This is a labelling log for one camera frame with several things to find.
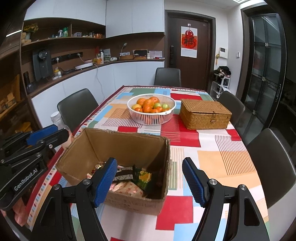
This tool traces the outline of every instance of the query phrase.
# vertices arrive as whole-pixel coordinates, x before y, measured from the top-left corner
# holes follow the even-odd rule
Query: white ceiling light
[[[16,34],[16,33],[19,33],[19,32],[21,32],[21,31],[22,31],[22,30],[15,31],[15,32],[13,32],[13,33],[11,33],[11,34],[6,35],[6,37],[8,37],[8,36],[10,36],[10,35],[13,35],[13,34]]]
[[[247,2],[247,1],[249,1],[249,0],[233,0],[233,1],[235,1],[235,2],[237,2],[237,3],[243,3],[243,2]]]

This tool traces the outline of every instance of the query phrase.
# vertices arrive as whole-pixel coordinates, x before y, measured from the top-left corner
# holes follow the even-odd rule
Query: coffee machine
[[[51,76],[53,70],[50,51],[47,49],[33,51],[33,67],[36,81]]]

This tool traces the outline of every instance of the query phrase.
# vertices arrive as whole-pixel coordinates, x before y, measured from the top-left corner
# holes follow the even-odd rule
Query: woven basket lid
[[[181,103],[192,113],[231,114],[228,109],[217,101],[181,99]]]

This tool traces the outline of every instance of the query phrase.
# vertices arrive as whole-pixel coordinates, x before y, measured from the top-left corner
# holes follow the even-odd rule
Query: door handle
[[[278,90],[276,92],[276,102],[278,101],[280,91],[281,91],[281,84],[279,84]]]
[[[174,64],[174,60],[173,60],[173,57],[174,57],[174,46],[170,46],[170,64]]]

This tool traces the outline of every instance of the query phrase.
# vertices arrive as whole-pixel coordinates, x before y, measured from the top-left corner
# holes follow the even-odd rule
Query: ceiling
[[[209,5],[213,5],[222,9],[229,9],[247,0],[191,0],[195,2],[202,2]]]

